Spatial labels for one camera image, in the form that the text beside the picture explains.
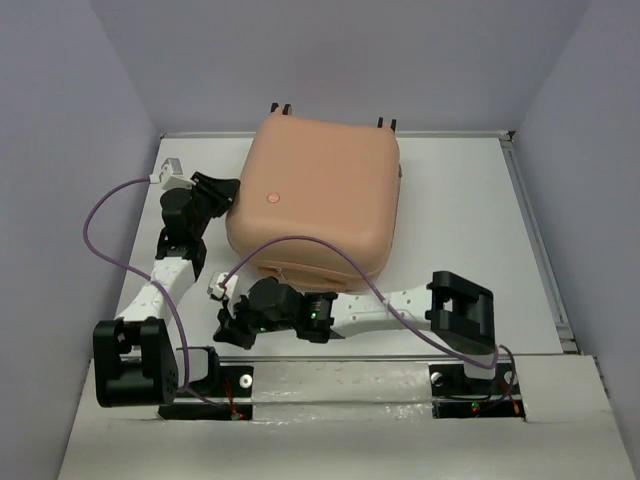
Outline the pink hard-shell suitcase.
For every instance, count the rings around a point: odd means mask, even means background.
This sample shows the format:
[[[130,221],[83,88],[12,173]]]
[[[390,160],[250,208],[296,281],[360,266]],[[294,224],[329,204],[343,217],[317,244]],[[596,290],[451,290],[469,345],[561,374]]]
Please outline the pink hard-shell suitcase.
[[[231,248],[304,290],[356,291],[389,260],[402,169],[395,121],[352,125],[273,104],[226,218]]]

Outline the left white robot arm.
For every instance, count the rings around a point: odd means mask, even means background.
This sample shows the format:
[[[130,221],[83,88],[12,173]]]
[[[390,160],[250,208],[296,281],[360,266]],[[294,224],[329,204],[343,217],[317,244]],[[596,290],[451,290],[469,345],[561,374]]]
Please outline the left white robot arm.
[[[221,383],[216,365],[206,360],[191,365],[178,303],[204,268],[209,222],[230,210],[241,183],[200,172],[186,178],[170,170],[139,181],[162,189],[164,226],[151,271],[124,267],[144,281],[134,299],[93,330],[96,397],[103,408],[167,405],[189,386],[209,395]]]

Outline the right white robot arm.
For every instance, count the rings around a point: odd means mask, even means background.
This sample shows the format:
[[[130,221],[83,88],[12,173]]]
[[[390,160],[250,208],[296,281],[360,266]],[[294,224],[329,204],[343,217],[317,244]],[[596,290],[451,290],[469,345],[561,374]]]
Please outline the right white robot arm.
[[[493,293],[449,271],[413,289],[370,294],[301,293],[274,277],[257,281],[246,292],[228,272],[211,278],[208,294],[221,307],[213,338],[245,350],[257,336],[292,331],[315,344],[358,335],[408,330],[440,352],[462,361],[460,379],[482,392],[497,378]]]

